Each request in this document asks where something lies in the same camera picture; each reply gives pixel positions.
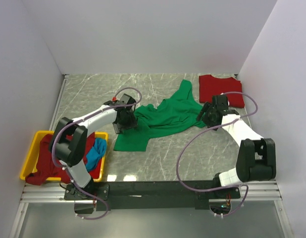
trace blue fabric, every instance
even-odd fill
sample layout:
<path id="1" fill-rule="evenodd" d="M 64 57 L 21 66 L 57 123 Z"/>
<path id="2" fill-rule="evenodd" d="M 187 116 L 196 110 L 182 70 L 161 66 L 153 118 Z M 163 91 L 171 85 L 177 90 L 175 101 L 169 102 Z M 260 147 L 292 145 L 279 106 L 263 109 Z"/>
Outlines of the blue fabric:
<path id="1" fill-rule="evenodd" d="M 97 167 L 97 164 L 99 160 L 104 156 L 106 149 L 107 149 L 106 140 L 101 139 L 101 138 L 96 138 L 94 146 L 91 148 L 91 150 L 86 155 L 87 171 L 94 170 Z"/>

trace marble tabletop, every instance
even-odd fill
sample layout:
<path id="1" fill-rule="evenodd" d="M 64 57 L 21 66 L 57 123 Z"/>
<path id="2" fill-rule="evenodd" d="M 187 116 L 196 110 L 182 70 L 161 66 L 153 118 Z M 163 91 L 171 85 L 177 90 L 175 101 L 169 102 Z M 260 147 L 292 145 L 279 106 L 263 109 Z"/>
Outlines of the marble tabletop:
<path id="1" fill-rule="evenodd" d="M 67 75 L 67 82 L 59 102 L 53 129 L 62 117 L 76 118 L 99 108 L 111 100 L 118 89 L 138 88 L 143 99 L 140 105 L 159 105 L 169 98 L 183 79 L 193 85 L 193 96 L 198 102 L 199 75 L 202 74 L 75 74 Z M 231 75 L 214 75 L 229 77 Z M 136 92 L 125 93 L 138 99 Z M 245 109 L 236 109 L 241 115 Z M 109 134 L 103 180 L 107 181 L 161 181 L 177 180 L 175 164 L 180 150 L 203 129 L 191 127 L 171 136 L 150 139 L 146 152 L 114 151 L 117 135 L 111 124 L 99 129 Z M 180 163 L 180 175 L 184 180 L 212 179 L 217 172 L 235 166 L 239 147 L 222 129 L 209 131 L 197 138 L 185 151 Z"/>

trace green cloth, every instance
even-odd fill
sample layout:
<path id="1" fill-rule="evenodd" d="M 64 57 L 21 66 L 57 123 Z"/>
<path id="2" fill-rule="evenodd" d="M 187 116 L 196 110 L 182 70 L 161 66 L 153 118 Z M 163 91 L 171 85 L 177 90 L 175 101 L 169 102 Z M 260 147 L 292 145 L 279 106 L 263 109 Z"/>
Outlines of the green cloth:
<path id="1" fill-rule="evenodd" d="M 191 126 L 204 127 L 196 121 L 202 106 L 195 102 L 192 83 L 183 80 L 179 89 L 169 99 L 164 99 L 156 108 L 152 104 L 140 106 L 134 111 L 138 127 L 118 135 L 114 150 L 145 151 L 151 138 L 182 132 Z"/>

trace white wall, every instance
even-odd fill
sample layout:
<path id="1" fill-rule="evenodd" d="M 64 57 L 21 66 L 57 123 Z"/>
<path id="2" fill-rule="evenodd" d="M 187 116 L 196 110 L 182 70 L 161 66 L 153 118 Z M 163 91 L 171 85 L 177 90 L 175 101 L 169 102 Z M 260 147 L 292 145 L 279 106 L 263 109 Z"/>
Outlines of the white wall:
<path id="1" fill-rule="evenodd" d="M 252 126 L 275 140 L 286 211 L 306 238 L 306 0 L 277 2 L 239 79 L 260 107 Z"/>
<path id="2" fill-rule="evenodd" d="M 62 73 L 239 73 L 276 0 L 23 0 Z"/>
<path id="3" fill-rule="evenodd" d="M 20 0 L 0 0 L 0 238 L 8 236 L 35 131 L 48 129 L 61 86 L 43 38 Z"/>

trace yellow basket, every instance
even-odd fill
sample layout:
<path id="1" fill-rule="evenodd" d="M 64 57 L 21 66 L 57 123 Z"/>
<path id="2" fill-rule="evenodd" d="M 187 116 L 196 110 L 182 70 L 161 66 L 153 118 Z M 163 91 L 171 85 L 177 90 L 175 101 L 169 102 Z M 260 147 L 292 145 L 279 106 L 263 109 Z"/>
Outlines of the yellow basket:
<path id="1" fill-rule="evenodd" d="M 22 171 L 20 173 L 20 179 L 25 180 L 25 177 L 27 177 L 30 173 L 35 173 L 37 171 L 36 164 L 39 158 L 40 142 L 43 139 L 43 137 L 47 134 L 53 135 L 54 131 L 39 130 L 38 132 L 35 133 L 30 150 L 28 152 L 28 155 L 22 167 Z M 108 144 L 108 137 L 109 137 L 108 133 L 106 132 L 95 132 L 95 138 L 102 138 L 106 140 L 107 144 Z M 94 178 L 94 182 L 100 182 L 102 180 L 104 160 L 105 160 L 105 155 L 102 157 L 99 177 Z M 46 180 L 47 181 L 60 181 L 60 178 L 49 177 Z"/>

